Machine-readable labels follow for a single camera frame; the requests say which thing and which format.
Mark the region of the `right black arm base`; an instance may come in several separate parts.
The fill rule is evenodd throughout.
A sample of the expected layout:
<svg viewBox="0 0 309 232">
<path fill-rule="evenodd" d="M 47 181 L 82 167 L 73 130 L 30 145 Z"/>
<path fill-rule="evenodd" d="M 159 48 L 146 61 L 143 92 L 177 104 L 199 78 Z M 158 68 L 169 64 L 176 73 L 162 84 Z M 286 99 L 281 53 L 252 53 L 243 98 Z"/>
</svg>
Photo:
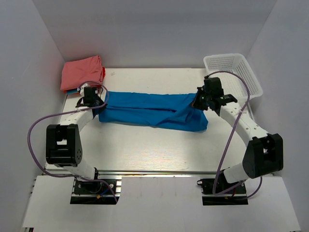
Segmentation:
<svg viewBox="0 0 309 232">
<path fill-rule="evenodd" d="M 202 178 L 197 181 L 197 185 L 201 187 L 203 206 L 227 206 L 227 205 L 248 205 L 247 191 L 244 183 L 237 187 L 233 187 L 235 183 L 229 184 L 226 180 L 218 179 L 214 195 L 212 190 L 214 186 L 214 178 Z"/>
</svg>

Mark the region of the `blue t-shirt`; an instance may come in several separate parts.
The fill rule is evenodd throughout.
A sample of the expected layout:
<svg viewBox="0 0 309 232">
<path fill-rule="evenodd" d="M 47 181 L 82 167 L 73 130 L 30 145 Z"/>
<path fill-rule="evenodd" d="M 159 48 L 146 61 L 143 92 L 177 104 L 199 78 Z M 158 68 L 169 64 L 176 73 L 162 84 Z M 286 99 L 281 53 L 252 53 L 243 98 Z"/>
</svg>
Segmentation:
<svg viewBox="0 0 309 232">
<path fill-rule="evenodd" d="M 200 132 L 208 127 L 204 113 L 192 108 L 195 94 L 109 92 L 102 123 L 123 123 L 169 130 Z"/>
</svg>

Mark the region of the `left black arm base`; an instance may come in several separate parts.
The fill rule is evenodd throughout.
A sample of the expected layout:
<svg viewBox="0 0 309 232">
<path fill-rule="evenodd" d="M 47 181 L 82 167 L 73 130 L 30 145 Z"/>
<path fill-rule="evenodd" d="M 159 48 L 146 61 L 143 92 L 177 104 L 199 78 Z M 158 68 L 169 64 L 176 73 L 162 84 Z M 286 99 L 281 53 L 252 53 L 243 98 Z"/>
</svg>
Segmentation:
<svg viewBox="0 0 309 232">
<path fill-rule="evenodd" d="M 116 205 L 117 202 L 110 190 L 113 190 L 116 199 L 120 198 L 120 181 L 104 179 L 109 187 L 102 182 L 85 182 L 75 180 L 70 198 L 72 205 Z"/>
</svg>

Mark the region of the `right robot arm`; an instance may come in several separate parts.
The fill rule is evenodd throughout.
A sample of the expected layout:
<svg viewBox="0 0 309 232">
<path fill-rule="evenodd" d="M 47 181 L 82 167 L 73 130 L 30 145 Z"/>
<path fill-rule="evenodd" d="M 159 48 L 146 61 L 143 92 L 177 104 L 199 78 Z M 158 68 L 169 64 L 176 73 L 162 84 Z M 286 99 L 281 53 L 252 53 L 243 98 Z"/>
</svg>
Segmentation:
<svg viewBox="0 0 309 232">
<path fill-rule="evenodd" d="M 218 185 L 222 192 L 228 193 L 240 182 L 283 169 L 283 138 L 258 126 L 233 95 L 224 93 L 218 77 L 205 77 L 191 106 L 201 111 L 214 111 L 232 126 L 231 136 L 236 133 L 246 146 L 241 163 L 224 170 L 223 163 L 219 163 L 213 188 Z"/>
</svg>

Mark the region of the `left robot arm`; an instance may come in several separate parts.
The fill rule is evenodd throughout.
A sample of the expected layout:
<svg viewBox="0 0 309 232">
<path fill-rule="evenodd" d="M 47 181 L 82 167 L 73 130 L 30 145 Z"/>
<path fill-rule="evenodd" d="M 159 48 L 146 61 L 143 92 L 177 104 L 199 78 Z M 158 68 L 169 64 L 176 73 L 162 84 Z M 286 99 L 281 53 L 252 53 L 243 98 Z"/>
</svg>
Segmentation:
<svg viewBox="0 0 309 232">
<path fill-rule="evenodd" d="M 96 177 L 96 168 L 83 159 L 80 132 L 84 126 L 101 113 L 106 105 L 97 87 L 84 85 L 78 100 L 77 112 L 70 114 L 60 124 L 46 129 L 46 162 L 63 168 L 78 178 L 86 178 L 85 187 L 92 193 L 101 190 L 102 181 Z"/>
</svg>

